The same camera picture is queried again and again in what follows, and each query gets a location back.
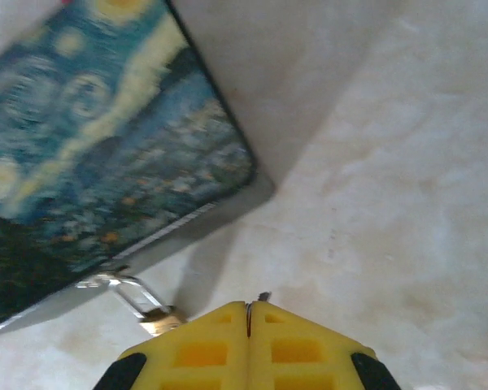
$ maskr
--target marble floor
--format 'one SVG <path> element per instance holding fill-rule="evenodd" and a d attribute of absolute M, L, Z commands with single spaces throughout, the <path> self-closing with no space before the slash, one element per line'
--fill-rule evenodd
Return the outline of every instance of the marble floor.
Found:
<path fill-rule="evenodd" d="M 57 3 L 0 0 L 0 48 Z M 278 192 L 140 276 L 193 317 L 270 290 L 403 389 L 488 389 L 488 0 L 176 4 Z M 147 337 L 103 294 L 0 336 L 0 389 L 92 388 Z"/>

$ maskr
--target white tile floor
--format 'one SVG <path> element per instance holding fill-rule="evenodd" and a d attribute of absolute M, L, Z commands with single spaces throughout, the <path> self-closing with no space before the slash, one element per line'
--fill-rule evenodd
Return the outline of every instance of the white tile floor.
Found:
<path fill-rule="evenodd" d="M 0 47 L 55 3 L 0 0 Z M 488 0 L 177 4 L 280 188 L 142 278 L 195 315 L 273 290 L 404 389 L 488 389 Z M 0 389 L 92 388 L 145 338 L 103 295 L 0 336 Z"/>

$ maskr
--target square hole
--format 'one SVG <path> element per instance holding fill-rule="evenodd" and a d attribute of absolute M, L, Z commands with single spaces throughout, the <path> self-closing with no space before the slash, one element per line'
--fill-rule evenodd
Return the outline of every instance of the square hole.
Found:
<path fill-rule="evenodd" d="M 273 363 L 323 362 L 320 345 L 307 339 L 276 339 L 271 343 Z"/>
<path fill-rule="evenodd" d="M 283 323 L 284 321 L 281 318 L 278 318 L 276 315 L 273 314 L 266 314 L 265 318 L 266 323 Z"/>
<path fill-rule="evenodd" d="M 327 376 L 285 377 L 275 379 L 275 390 L 334 390 L 332 378 Z"/>
<path fill-rule="evenodd" d="M 231 323 L 231 314 L 225 314 L 222 317 L 219 317 L 216 322 L 217 323 Z"/>
<path fill-rule="evenodd" d="M 228 346 L 221 342 L 191 343 L 182 345 L 176 356 L 174 367 L 224 366 L 228 357 Z"/>
<path fill-rule="evenodd" d="M 160 390 L 220 390 L 219 380 L 190 380 L 165 382 Z"/>

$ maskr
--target yellow plastic object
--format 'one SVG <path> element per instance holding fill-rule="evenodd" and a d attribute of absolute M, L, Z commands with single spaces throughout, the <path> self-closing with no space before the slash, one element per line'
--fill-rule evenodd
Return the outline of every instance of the yellow plastic object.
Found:
<path fill-rule="evenodd" d="M 253 303 L 249 389 L 364 390 L 353 353 L 376 358 L 370 348 L 335 331 L 270 303 Z"/>
<path fill-rule="evenodd" d="M 245 390 L 246 303 L 233 302 L 137 345 L 146 364 L 130 390 Z"/>
<path fill-rule="evenodd" d="M 130 390 L 364 390 L 351 355 L 376 358 L 357 341 L 264 301 L 249 313 L 244 302 L 229 303 L 120 359 L 137 353 L 146 362 Z"/>

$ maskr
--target metal clasp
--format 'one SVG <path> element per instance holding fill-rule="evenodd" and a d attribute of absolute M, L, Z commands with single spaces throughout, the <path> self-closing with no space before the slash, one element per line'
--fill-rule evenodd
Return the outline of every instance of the metal clasp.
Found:
<path fill-rule="evenodd" d="M 153 291 L 150 290 L 141 280 L 129 275 L 122 275 L 116 271 L 105 271 L 90 277 L 87 280 L 79 282 L 78 288 L 97 288 L 106 284 L 108 289 L 130 309 L 130 311 L 140 320 L 146 319 L 146 313 L 150 310 L 160 309 L 165 314 L 170 314 L 172 310 L 163 303 L 163 300 Z M 153 309 L 144 310 L 142 302 L 137 302 L 135 297 L 131 297 L 123 289 L 125 286 L 131 286 L 133 291 L 140 297 L 146 299 L 153 306 Z"/>
<path fill-rule="evenodd" d="M 118 271 L 101 272 L 76 286 L 96 288 L 104 284 L 132 311 L 139 319 L 139 324 L 152 336 L 160 336 L 186 322 L 186 317 L 180 311 L 174 306 L 165 305 L 142 281 L 133 276 L 122 275 Z M 126 287 L 130 287 L 137 296 L 132 297 Z M 137 297 L 142 297 L 146 304 L 150 303 L 150 307 L 144 309 L 142 301 L 136 301 Z"/>

